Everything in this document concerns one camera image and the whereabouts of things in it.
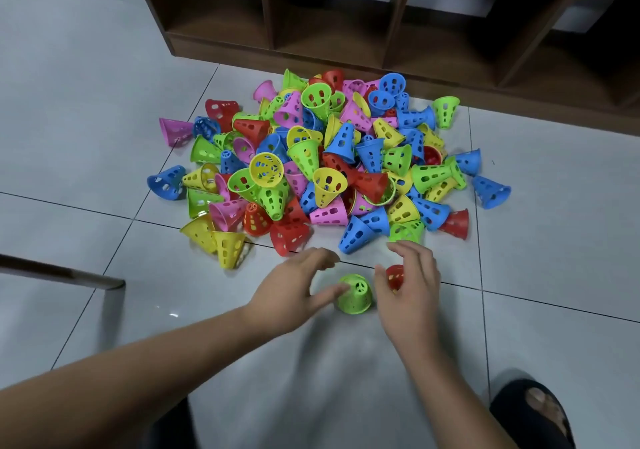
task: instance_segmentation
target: black sandal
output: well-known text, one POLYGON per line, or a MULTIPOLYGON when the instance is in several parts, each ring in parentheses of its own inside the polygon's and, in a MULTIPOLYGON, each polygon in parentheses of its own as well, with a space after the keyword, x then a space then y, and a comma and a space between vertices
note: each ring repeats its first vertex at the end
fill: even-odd
POLYGON ((530 388, 539 388, 550 395, 560 408, 560 402, 544 385, 534 380, 514 380, 493 399, 490 410, 520 449, 575 449, 569 421, 564 417, 566 436, 547 417, 530 406, 525 394, 530 388))

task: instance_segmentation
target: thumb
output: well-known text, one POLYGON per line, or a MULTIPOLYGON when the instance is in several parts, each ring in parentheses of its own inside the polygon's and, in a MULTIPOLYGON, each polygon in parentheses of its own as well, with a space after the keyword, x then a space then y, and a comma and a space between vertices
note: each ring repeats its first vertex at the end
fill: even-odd
POLYGON ((317 294, 314 294, 309 299, 309 305, 312 313, 317 313, 320 309, 331 304, 334 300, 338 299, 342 294, 347 292, 351 287, 344 282, 334 284, 332 286, 324 288, 317 294))
POLYGON ((387 271, 380 264, 374 267, 373 287, 376 290, 378 300, 393 294, 387 281, 387 271))

